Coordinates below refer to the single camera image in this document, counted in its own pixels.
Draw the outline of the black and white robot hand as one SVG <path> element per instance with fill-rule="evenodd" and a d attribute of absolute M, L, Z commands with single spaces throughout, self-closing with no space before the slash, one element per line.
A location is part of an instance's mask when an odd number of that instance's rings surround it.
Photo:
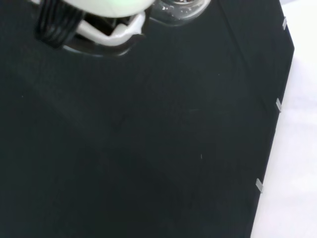
<path fill-rule="evenodd" d="M 79 36 L 107 48 L 143 34 L 152 0 L 34 0 L 38 7 L 35 37 L 59 49 Z"/>

